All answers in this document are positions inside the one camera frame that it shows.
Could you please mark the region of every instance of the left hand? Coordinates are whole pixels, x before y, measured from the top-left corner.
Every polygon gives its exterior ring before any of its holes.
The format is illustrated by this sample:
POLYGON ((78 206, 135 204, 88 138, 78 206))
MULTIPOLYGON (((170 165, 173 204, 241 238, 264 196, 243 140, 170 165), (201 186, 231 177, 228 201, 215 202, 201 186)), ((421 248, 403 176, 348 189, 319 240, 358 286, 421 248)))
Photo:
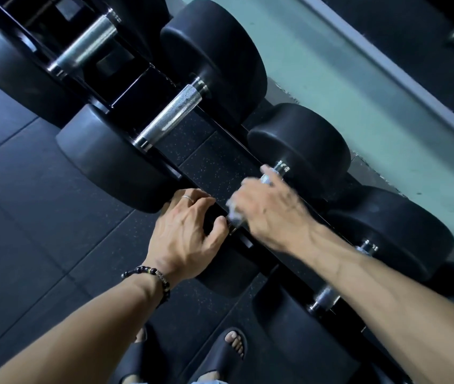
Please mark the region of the left hand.
POLYGON ((204 233, 205 212, 214 203, 209 194, 189 188, 176 191, 161 210, 143 265, 157 268, 172 288, 204 271, 229 234, 223 216, 215 220, 209 236, 204 233))

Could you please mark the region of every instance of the right hand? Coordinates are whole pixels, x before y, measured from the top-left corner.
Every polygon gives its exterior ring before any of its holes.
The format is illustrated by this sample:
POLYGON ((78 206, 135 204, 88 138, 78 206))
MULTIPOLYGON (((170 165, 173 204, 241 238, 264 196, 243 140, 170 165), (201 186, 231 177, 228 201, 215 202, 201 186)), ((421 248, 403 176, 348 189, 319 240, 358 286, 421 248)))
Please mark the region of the right hand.
POLYGON ((246 178, 231 200, 248 222, 251 234, 270 248, 292 253, 293 246, 309 238, 311 227, 319 225, 300 197, 269 166, 261 167, 272 185, 246 178))

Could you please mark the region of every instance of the light blue wall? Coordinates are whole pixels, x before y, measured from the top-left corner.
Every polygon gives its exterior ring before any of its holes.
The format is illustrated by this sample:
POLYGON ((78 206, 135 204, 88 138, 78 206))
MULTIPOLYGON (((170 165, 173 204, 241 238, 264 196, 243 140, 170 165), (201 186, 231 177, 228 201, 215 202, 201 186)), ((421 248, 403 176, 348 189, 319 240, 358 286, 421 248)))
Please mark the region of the light blue wall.
POLYGON ((450 128, 300 1, 214 1, 248 31, 268 76, 454 233, 450 128))

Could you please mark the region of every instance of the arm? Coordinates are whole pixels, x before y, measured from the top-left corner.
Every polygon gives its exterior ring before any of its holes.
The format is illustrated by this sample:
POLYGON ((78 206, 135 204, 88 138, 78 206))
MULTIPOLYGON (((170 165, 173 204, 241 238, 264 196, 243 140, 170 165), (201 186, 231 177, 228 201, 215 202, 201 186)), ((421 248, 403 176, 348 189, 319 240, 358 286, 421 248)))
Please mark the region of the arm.
MULTIPOLYGON (((171 287, 202 272, 227 236, 223 217, 204 235, 205 212, 214 202, 200 190, 179 190, 163 208, 143 265, 159 269, 171 287)), ((106 383, 162 296, 158 277, 128 277, 7 362, 0 384, 106 383)))
POLYGON ((454 304, 317 223, 280 177, 246 179, 233 195, 252 234, 332 284, 416 383, 454 383, 454 304))

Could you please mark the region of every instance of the forearm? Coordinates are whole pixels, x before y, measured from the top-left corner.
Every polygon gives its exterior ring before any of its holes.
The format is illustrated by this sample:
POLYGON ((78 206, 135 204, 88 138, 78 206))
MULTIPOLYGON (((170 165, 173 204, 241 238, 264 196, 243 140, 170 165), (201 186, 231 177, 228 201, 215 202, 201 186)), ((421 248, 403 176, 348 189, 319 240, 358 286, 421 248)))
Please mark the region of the forearm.
POLYGON ((0 383, 106 383, 162 296, 157 277, 129 277, 0 368, 0 383))
POLYGON ((323 226, 290 252, 339 291, 416 383, 454 382, 454 304, 323 226))

